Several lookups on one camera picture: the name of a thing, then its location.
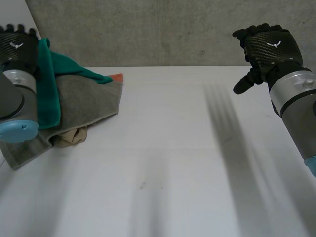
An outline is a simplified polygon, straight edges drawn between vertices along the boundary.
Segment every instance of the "white tabletop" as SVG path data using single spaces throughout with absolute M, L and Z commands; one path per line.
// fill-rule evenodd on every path
M 77 146 L 0 167 L 1 237 L 311 237 L 316 179 L 249 67 L 124 74 L 120 113 Z

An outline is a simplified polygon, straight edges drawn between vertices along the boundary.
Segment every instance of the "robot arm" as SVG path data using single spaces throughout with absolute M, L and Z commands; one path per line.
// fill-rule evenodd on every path
M 14 32 L 0 27 L 0 140 L 9 143 L 33 139 L 38 133 L 36 104 L 36 33 L 22 25 Z
M 38 133 L 36 84 L 21 70 L 0 74 L 0 140 L 9 143 L 33 139 Z
M 233 33 L 252 68 L 234 87 L 244 93 L 266 82 L 275 112 L 282 118 L 306 166 L 316 177 L 316 75 L 304 68 L 292 34 L 280 25 L 251 26 Z
M 306 70 L 291 72 L 274 83 L 270 98 L 316 177 L 316 75 Z

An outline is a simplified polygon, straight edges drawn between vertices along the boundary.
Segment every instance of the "silver metal joint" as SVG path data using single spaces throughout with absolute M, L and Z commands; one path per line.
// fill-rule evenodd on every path
M 316 75 L 310 71 L 297 71 L 280 78 L 270 90 L 270 98 L 280 114 L 282 107 L 294 96 L 316 89 Z
M 31 74 L 16 69 L 4 71 L 3 74 L 5 74 L 12 84 L 28 87 L 36 94 L 36 81 Z

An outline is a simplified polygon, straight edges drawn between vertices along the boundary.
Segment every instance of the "cloth pile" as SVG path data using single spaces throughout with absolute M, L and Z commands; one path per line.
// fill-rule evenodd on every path
M 38 135 L 23 143 L 0 142 L 2 154 L 12 169 L 22 167 L 53 145 L 66 147 L 84 142 L 89 125 L 119 112 L 122 74 L 96 74 L 51 52 L 49 47 L 47 38 L 40 40 Z

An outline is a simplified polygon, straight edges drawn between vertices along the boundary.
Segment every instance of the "gray wall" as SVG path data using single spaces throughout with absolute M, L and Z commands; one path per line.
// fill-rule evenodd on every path
M 234 30 L 280 24 L 316 69 L 315 0 L 26 0 L 52 49 L 83 66 L 248 65 Z

